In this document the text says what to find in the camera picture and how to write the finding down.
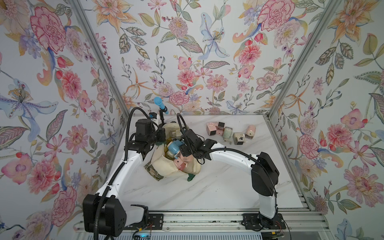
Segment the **large pink pencil sharpener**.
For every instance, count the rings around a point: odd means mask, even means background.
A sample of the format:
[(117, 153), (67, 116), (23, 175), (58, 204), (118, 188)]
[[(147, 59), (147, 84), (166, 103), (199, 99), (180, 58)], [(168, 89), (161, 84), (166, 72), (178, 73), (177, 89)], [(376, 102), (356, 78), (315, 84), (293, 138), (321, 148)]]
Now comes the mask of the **large pink pencil sharpener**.
[(206, 125), (207, 133), (209, 136), (214, 136), (218, 132), (218, 123), (217, 122), (208, 122)]

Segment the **pink round pencil sharpener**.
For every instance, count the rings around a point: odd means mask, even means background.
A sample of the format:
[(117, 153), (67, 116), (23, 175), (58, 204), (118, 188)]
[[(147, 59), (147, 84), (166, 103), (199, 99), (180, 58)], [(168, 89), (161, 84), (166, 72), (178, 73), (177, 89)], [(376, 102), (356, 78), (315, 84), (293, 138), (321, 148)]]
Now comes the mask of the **pink round pencil sharpener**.
[(253, 139), (256, 133), (256, 126), (249, 125), (246, 129), (245, 137), (248, 139)]

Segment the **cream green tote bag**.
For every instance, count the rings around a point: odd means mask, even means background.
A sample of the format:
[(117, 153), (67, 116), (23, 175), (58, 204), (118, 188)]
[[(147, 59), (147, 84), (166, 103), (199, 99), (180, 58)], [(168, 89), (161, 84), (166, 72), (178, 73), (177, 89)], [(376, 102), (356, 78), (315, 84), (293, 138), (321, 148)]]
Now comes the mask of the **cream green tote bag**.
[[(193, 156), (184, 157), (181, 151), (176, 155), (172, 155), (168, 151), (168, 144), (178, 139), (166, 139), (166, 142), (157, 146), (151, 160), (144, 166), (145, 170), (157, 181), (168, 177), (179, 177), (183, 175), (188, 176), (188, 181), (191, 181), (195, 175), (201, 171), (201, 165)], [(174, 159), (180, 158), (186, 164), (183, 171), (178, 170), (174, 164)]]

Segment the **mint green pencil sharpener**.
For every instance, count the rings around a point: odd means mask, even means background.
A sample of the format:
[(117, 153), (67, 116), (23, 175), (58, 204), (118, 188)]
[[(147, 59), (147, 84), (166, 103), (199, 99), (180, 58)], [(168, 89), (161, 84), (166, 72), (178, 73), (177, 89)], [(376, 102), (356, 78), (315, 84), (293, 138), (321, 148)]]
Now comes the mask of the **mint green pencil sharpener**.
[(233, 134), (233, 128), (225, 127), (223, 131), (223, 139), (225, 141), (230, 141), (232, 134)]

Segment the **black microphone stand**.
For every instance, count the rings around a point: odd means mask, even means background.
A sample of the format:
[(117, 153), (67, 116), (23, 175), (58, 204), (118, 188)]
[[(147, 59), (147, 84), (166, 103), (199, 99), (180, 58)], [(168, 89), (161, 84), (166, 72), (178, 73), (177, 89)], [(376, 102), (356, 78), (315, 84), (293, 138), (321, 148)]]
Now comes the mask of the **black microphone stand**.
[(161, 125), (163, 126), (165, 124), (165, 118), (164, 114), (167, 114), (167, 111), (164, 109), (159, 110), (159, 115), (160, 115), (160, 120), (161, 120)]

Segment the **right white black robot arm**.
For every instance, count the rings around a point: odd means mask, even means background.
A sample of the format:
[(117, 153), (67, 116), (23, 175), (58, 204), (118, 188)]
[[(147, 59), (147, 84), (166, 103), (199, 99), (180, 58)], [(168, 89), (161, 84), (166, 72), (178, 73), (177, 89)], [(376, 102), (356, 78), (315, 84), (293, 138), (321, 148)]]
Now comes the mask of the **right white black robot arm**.
[(280, 172), (271, 157), (264, 152), (258, 155), (247, 154), (228, 148), (212, 139), (202, 140), (193, 130), (181, 129), (183, 156), (193, 156), (202, 161), (216, 161), (228, 164), (250, 174), (252, 188), (259, 194), (259, 213), (243, 214), (242, 225), (248, 230), (261, 231), (286, 228), (285, 221), (279, 214), (276, 185)]

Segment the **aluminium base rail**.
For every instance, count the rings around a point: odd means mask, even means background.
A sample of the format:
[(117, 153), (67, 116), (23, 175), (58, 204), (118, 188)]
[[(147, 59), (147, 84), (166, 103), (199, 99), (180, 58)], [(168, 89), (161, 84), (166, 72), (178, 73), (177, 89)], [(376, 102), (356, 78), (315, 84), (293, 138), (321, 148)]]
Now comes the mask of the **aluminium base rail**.
[[(333, 240), (334, 237), (326, 223), (325, 217), (305, 208), (281, 209), (279, 224), (272, 230), (263, 228), (261, 232), (278, 232), (285, 234), (288, 240)], [(257, 210), (251, 211), (149, 211), (149, 223), (153, 223), (153, 232), (215, 232), (215, 233), (251, 233), (254, 227), (241, 224), (251, 216), (257, 217)]]

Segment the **small pink pencil sharpener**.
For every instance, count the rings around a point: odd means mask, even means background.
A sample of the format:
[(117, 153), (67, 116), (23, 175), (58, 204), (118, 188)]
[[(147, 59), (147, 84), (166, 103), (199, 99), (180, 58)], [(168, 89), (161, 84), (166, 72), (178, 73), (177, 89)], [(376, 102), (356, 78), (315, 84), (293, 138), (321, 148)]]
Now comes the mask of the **small pink pencil sharpener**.
[(216, 134), (222, 136), (225, 131), (225, 123), (217, 122), (216, 123)]

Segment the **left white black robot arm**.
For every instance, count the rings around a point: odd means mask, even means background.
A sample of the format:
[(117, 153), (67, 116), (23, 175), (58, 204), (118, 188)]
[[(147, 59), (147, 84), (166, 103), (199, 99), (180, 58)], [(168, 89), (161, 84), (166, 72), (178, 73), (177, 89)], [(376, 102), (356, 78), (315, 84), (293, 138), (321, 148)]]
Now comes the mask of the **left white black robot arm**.
[(129, 226), (136, 232), (150, 226), (148, 207), (131, 204), (121, 196), (146, 155), (156, 143), (164, 142), (165, 137), (165, 130), (153, 120), (138, 120), (133, 138), (126, 139), (125, 153), (115, 172), (95, 194), (84, 198), (85, 230), (92, 233), (95, 240), (100, 236), (113, 240)]

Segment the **light blue pencil sharpener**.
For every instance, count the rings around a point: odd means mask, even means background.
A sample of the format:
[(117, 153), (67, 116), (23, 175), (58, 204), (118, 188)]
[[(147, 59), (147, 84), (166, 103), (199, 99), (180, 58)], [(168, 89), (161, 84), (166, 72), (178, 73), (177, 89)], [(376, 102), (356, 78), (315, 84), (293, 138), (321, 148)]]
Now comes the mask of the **light blue pencil sharpener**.
[(180, 140), (175, 140), (175, 141), (172, 141), (168, 144), (168, 151), (176, 156), (181, 150), (181, 146), (183, 145), (184, 143)]

